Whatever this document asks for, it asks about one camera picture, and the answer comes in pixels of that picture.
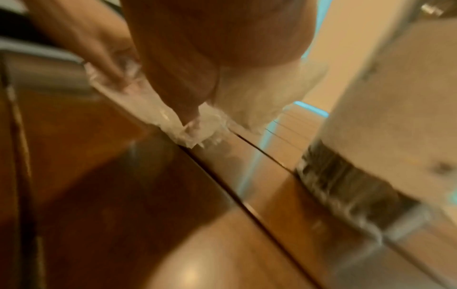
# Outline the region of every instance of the plastic wrap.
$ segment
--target plastic wrap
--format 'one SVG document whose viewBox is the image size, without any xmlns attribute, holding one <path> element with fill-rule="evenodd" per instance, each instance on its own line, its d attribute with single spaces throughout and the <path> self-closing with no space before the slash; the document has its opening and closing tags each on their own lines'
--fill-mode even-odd
<svg viewBox="0 0 457 289">
<path fill-rule="evenodd" d="M 86 71 L 91 85 L 141 121 L 153 124 L 175 143 L 192 148 L 214 143 L 228 132 L 228 122 L 261 132 L 288 104 L 301 100 L 325 75 L 326 65 L 295 61 L 261 69 L 222 68 L 215 97 L 199 107 L 200 117 L 183 126 L 149 85 L 140 66 L 125 62 L 127 75 L 135 80 L 119 91 L 90 64 Z"/>
</svg>

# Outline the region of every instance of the blue line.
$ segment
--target blue line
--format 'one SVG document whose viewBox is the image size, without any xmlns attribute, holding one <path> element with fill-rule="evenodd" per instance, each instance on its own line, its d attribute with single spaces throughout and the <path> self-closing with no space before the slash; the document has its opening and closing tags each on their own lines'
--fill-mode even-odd
<svg viewBox="0 0 457 289">
<path fill-rule="evenodd" d="M 307 104 L 307 103 L 304 103 L 301 101 L 295 101 L 294 103 L 296 105 L 303 107 L 306 110 L 312 111 L 320 116 L 323 116 L 324 118 L 328 118 L 328 112 L 326 112 L 325 110 L 318 109 L 317 107 L 314 107 L 310 104 Z"/>
</svg>

